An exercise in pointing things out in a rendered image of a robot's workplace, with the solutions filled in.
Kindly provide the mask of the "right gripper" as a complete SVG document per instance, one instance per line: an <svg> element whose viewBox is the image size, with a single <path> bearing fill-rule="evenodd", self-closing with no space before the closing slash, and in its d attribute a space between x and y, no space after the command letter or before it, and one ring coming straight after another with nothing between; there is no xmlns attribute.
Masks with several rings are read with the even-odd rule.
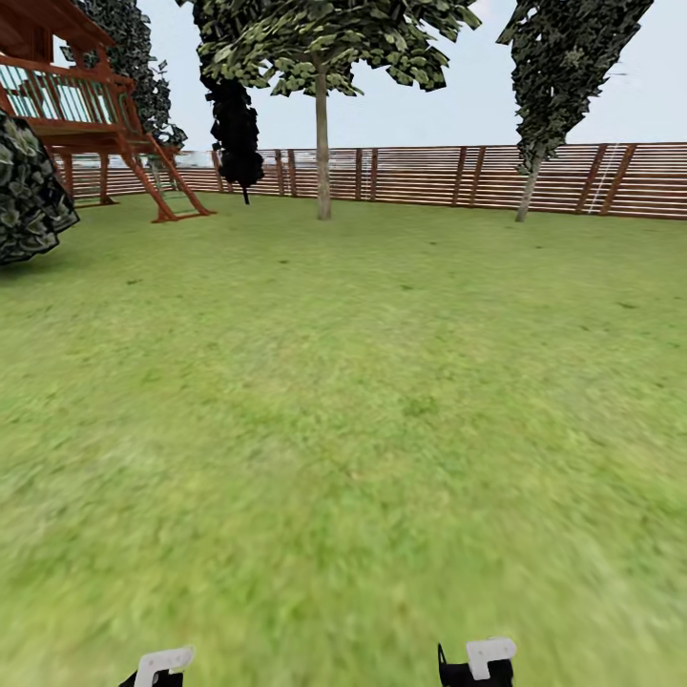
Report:
<svg viewBox="0 0 687 687"><path fill-rule="evenodd" d="M488 661L489 678L474 680L468 663L446 665L444 651L438 646L439 676L444 687L512 687L514 678L510 660Z"/></svg>

